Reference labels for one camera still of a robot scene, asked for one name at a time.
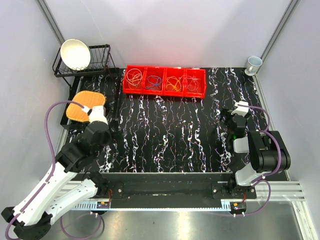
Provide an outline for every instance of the red compartment tray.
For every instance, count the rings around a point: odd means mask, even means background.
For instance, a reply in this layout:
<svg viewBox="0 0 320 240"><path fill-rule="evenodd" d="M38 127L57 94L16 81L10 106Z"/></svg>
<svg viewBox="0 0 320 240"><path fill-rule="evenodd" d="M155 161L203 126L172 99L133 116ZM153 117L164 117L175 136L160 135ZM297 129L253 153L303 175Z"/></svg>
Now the red compartment tray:
<svg viewBox="0 0 320 240"><path fill-rule="evenodd" d="M186 98L204 99L207 90L206 80L206 70L190 68L186 69L183 96Z"/></svg>
<svg viewBox="0 0 320 240"><path fill-rule="evenodd" d="M163 79L165 79L165 73L165 67L147 66L143 79L143 94L162 96L164 94Z"/></svg>
<svg viewBox="0 0 320 240"><path fill-rule="evenodd" d="M145 66L128 65L122 81L122 88L125 94L143 94Z"/></svg>
<svg viewBox="0 0 320 240"><path fill-rule="evenodd" d="M204 69L128 65L122 88L125 94L204 99L206 80Z"/></svg>

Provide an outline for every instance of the white mug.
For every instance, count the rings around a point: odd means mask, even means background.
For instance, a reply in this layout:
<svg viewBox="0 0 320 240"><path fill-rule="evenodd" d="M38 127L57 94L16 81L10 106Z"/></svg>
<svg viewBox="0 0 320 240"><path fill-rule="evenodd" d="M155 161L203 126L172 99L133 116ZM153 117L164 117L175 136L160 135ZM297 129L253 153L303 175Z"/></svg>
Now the white mug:
<svg viewBox="0 0 320 240"><path fill-rule="evenodd" d="M248 62L246 63L246 68L244 72L248 76L253 76L257 73L261 65L262 65L262 60L260 57L251 56L248 58Z"/></svg>

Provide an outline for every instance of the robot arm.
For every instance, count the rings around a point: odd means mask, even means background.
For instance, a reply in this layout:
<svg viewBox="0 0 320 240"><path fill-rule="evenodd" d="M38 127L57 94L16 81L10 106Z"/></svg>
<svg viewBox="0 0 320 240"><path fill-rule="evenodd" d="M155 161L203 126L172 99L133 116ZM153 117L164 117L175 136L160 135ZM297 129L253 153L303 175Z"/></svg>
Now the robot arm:
<svg viewBox="0 0 320 240"><path fill-rule="evenodd" d="M108 194L108 181L100 173L93 172L76 188L54 199L63 186L91 164L97 153L111 141L105 108L95 106L92 110L88 107L83 110L89 114L89 125L56 155L55 170L50 180L47 178L53 166L21 203L15 207L6 207L1 213L8 223L18 215L13 225L14 232L20 239L41 239L51 225L74 206L88 198Z"/></svg>
<svg viewBox="0 0 320 240"><path fill-rule="evenodd" d="M255 191L251 187L252 182L259 177L264 179L264 175L270 175L271 172L289 169L291 159L278 131L247 132L247 118L250 115L248 110L252 106L243 101L236 102L234 106L235 110L223 108L220 113L220 121L225 117L224 124L227 126L227 147L235 154L249 153L250 163L236 171L221 191L228 193L229 196L239 194L255 196ZM278 150L271 137L278 143L281 153L279 168Z"/></svg>

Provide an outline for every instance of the black marble table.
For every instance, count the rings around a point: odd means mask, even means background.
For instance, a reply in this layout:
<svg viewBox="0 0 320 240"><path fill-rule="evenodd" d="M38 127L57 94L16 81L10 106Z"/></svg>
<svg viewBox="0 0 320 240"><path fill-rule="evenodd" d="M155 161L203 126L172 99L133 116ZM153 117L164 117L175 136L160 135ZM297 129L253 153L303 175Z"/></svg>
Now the black marble table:
<svg viewBox="0 0 320 240"><path fill-rule="evenodd" d="M122 93L120 138L106 146L85 171L229 172L247 164L248 154L233 155L227 151L227 128L220 122L219 114L222 107L232 109L238 101L260 107L255 83L252 77L245 75L244 68L205 70L204 99ZM100 92L107 97L109 120L114 104L111 84L108 77L100 75L84 77L80 87L80 91ZM250 111L248 129L264 129L267 125L264 114ZM70 130L66 141L79 133L79 130Z"/></svg>

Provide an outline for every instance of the orange pad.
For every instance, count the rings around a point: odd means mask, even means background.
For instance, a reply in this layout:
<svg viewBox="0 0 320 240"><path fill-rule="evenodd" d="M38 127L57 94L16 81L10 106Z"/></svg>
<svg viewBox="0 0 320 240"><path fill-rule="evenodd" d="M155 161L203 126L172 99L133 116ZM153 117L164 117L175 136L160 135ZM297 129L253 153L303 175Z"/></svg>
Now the orange pad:
<svg viewBox="0 0 320 240"><path fill-rule="evenodd" d="M74 96L72 101L75 101L92 109L94 106L104 105L106 102L106 97L99 92L80 91ZM66 109L66 116L70 120L78 121L81 123L89 121L88 114L82 111L81 107L75 104L70 104L68 106L68 108Z"/></svg>

